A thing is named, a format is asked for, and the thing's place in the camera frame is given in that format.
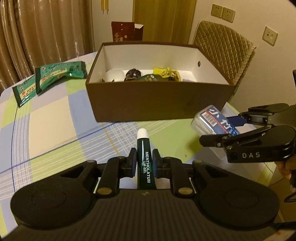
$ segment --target wall socket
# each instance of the wall socket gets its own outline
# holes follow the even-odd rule
[[[222,19],[233,23],[234,20],[234,16],[235,16],[235,11],[229,8],[223,8],[223,12],[222,12]]]
[[[218,18],[221,18],[222,17],[222,11],[223,11],[223,7],[222,6],[213,4],[212,5],[211,15],[212,16],[215,16],[215,17],[218,17]]]
[[[275,31],[271,30],[268,27],[265,27],[262,39],[268,42],[270,45],[274,46],[277,36],[278,34]]]

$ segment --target tube cap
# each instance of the tube cap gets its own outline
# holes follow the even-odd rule
[[[145,128],[141,128],[138,130],[137,139],[140,138],[149,138],[148,131]]]

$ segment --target quilted chair cover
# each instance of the quilted chair cover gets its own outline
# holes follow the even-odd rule
[[[204,20],[198,23],[192,44],[232,85],[236,85],[244,75],[256,48],[233,29]]]

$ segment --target hand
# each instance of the hand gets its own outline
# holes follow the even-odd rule
[[[283,161],[275,161],[274,162],[279,168],[279,172],[287,179],[291,178],[291,170],[296,169],[296,155],[290,157],[287,160],[286,164]]]

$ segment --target checkered tablecloth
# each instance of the checkered tablecloth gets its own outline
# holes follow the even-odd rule
[[[71,61],[85,61],[89,71],[95,55]],[[230,116],[236,111],[226,104],[223,113]],[[174,156],[187,163],[202,159],[261,183],[271,178],[272,164],[229,164],[217,159],[209,148],[200,146],[190,122],[191,119],[97,123],[85,80],[60,81],[21,108],[12,88],[6,89],[0,97],[1,236],[16,227],[10,200],[17,190],[85,160],[103,163],[114,156],[127,156],[130,148],[136,147],[139,128],[148,130],[152,149],[158,148],[162,156]],[[121,179],[120,188],[136,188],[136,178]]]

